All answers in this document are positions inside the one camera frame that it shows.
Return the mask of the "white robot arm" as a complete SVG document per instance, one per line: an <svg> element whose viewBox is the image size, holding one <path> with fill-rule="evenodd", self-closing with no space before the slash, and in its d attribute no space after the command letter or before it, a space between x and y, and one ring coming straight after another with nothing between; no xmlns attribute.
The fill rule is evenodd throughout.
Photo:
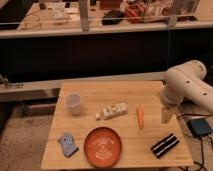
<svg viewBox="0 0 213 171"><path fill-rule="evenodd" d="M165 85L160 91L162 123L171 120L185 98L213 114L213 86L203 81L206 74L206 66L199 60L173 66L164 73Z"/></svg>

